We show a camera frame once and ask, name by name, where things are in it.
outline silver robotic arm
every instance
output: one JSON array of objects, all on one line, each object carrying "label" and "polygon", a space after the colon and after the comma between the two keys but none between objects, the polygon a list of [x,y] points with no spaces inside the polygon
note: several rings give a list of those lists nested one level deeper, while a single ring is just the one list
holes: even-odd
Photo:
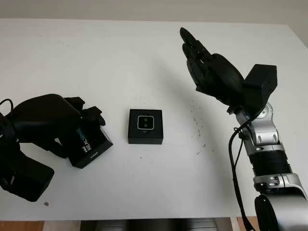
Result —
[{"label": "silver robotic arm", "polygon": [[186,29],[180,29],[183,52],[196,90],[229,106],[240,127],[231,135],[229,157],[235,195],[246,230],[255,230],[247,219],[233,160],[232,142],[237,134],[254,170],[255,199],[261,231],[308,231],[308,198],[297,174],[292,172],[267,103],[277,87],[277,68],[256,64],[244,79],[222,55],[211,54]]},{"label": "silver robotic arm", "polygon": [[[236,114],[240,124],[250,119]],[[299,177],[292,172],[267,103],[259,116],[242,130],[247,155],[254,168],[255,200],[261,230],[307,231],[308,198]]]}]

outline camera lens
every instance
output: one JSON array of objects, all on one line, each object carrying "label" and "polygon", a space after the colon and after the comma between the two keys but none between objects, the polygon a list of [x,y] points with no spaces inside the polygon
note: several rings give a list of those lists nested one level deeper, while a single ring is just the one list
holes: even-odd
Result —
[{"label": "camera lens", "polygon": [[154,117],[148,115],[138,116],[138,129],[140,130],[153,130],[154,129]]}]

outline white table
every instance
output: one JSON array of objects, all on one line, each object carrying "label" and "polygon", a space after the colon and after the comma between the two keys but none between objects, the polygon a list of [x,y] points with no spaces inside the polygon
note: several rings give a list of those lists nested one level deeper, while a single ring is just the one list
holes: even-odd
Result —
[{"label": "white table", "polygon": [[[227,153],[235,116],[216,99],[195,92],[181,50],[181,26],[243,76],[256,63],[277,65],[278,87],[270,97],[274,122],[289,163],[308,189],[308,50],[289,27],[1,19],[0,99],[17,105],[46,93],[80,96],[86,107],[103,110],[105,131],[114,143],[82,170],[23,144],[26,155],[52,167],[55,175],[36,203],[0,190],[1,220],[239,214]],[[130,108],[163,110],[163,145],[128,144]],[[246,212],[253,215],[258,193],[244,151],[237,172]]]}]

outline robotic arm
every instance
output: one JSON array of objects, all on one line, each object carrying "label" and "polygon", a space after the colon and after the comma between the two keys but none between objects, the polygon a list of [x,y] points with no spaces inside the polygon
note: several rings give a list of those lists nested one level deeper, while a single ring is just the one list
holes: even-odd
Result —
[{"label": "robotic arm", "polygon": [[77,155],[76,149],[70,147],[72,143],[78,148],[83,146],[75,138],[76,130],[81,132],[80,127],[86,127],[91,136],[96,136],[94,139],[88,136],[89,142],[100,141],[100,126],[105,125],[101,111],[97,107],[82,109],[84,103],[79,97],[48,94],[26,100],[14,109],[11,102],[11,112],[6,116],[0,113],[0,186],[4,190],[37,201],[54,175],[52,168],[24,155],[20,142],[34,143],[67,158],[70,152]]},{"label": "robotic arm", "polygon": [[239,133],[253,165],[254,187],[260,192],[255,208],[262,231],[308,230],[308,198],[297,174],[292,172],[267,103],[277,86],[276,66],[256,64],[244,79],[220,54],[210,54],[186,29],[180,29],[183,51],[196,90],[229,106],[240,127],[230,138],[229,155],[237,201],[244,225],[248,221],[236,177],[232,141]]}]

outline wooden floor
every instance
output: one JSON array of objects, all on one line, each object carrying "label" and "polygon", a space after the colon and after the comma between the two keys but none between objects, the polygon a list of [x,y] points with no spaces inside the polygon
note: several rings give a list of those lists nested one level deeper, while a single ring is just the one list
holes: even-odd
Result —
[{"label": "wooden floor", "polygon": [[[256,217],[248,217],[256,231],[260,231]],[[241,231],[245,231],[243,219],[237,218]],[[0,231],[76,231],[80,229],[78,221],[0,221]]]},{"label": "wooden floor", "polygon": [[42,231],[43,221],[0,221],[0,231]]},{"label": "wooden floor", "polygon": [[[257,217],[247,217],[247,218],[250,221],[252,227],[254,227],[256,231],[260,231]],[[241,231],[246,231],[244,224],[243,224],[243,219],[240,217],[240,218],[237,218],[237,221],[239,222]]]}]

